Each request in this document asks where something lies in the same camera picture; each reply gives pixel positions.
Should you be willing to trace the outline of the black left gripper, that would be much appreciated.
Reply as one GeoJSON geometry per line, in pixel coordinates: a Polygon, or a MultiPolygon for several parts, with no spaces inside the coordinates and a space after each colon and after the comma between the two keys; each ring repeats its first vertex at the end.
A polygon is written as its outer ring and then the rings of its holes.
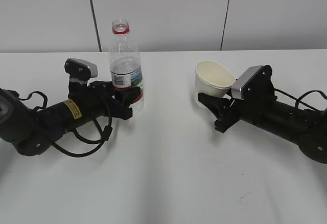
{"type": "Polygon", "coordinates": [[[68,98],[79,109],[83,118],[107,116],[128,120],[133,116],[131,104],[141,96],[141,88],[118,89],[111,81],[94,81],[90,84],[69,83],[68,98]]]}

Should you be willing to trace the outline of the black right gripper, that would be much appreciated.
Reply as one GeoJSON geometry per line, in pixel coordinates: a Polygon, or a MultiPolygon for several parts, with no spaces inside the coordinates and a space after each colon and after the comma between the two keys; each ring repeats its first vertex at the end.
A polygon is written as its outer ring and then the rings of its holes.
{"type": "Polygon", "coordinates": [[[264,111],[276,101],[271,77],[272,67],[263,65],[259,73],[246,85],[244,100],[234,99],[232,96],[229,100],[199,93],[198,101],[217,118],[215,130],[224,133],[240,120],[256,125],[264,111]]]}

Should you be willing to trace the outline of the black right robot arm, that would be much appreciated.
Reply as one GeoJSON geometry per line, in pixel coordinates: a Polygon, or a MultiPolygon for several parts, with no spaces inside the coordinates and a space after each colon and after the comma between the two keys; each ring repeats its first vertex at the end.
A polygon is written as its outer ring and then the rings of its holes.
{"type": "Polygon", "coordinates": [[[228,98],[199,93],[197,99],[217,118],[215,130],[224,133],[243,120],[296,144],[304,155],[325,164],[326,110],[298,107],[310,92],[296,98],[293,106],[279,102],[271,76],[271,66],[252,66],[229,89],[228,98]]]}

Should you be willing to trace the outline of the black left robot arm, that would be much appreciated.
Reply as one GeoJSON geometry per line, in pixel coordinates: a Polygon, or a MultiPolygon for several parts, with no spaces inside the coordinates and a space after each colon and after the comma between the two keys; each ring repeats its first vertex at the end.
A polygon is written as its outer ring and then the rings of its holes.
{"type": "Polygon", "coordinates": [[[65,155],[83,158],[97,152],[112,133],[112,119],[128,120],[133,116],[132,102],[141,94],[140,87],[117,90],[112,82],[68,86],[68,99],[48,106],[47,96],[41,106],[28,108],[16,91],[1,90],[1,139],[12,144],[24,156],[35,156],[54,147],[65,155]],[[56,142],[66,133],[94,149],[73,153],[56,142]]]}

